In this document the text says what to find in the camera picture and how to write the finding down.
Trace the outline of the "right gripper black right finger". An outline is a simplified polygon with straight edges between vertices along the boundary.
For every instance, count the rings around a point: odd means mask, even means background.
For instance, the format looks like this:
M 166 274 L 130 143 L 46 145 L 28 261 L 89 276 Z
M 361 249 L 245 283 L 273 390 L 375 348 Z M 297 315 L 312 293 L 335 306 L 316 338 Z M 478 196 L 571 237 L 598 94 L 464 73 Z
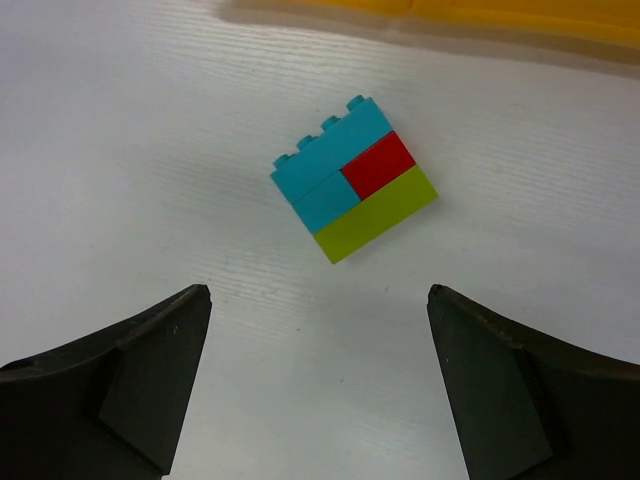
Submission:
M 636 479 L 639 367 L 431 287 L 427 312 L 472 479 Z

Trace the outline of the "multicolor lego block assembly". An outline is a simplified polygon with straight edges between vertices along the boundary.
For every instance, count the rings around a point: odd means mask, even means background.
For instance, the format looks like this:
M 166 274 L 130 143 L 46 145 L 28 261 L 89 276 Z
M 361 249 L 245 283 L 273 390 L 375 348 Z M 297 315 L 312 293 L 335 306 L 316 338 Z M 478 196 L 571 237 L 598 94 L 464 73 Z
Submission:
M 373 98 L 358 95 L 271 179 L 327 259 L 337 264 L 439 195 Z

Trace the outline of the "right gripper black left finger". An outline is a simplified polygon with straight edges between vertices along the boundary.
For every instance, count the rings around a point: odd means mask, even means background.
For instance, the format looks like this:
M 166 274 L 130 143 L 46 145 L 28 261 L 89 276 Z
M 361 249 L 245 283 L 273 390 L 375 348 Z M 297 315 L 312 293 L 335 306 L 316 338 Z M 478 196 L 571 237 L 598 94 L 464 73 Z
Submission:
M 211 315 L 207 286 L 1 368 L 4 479 L 170 474 Z

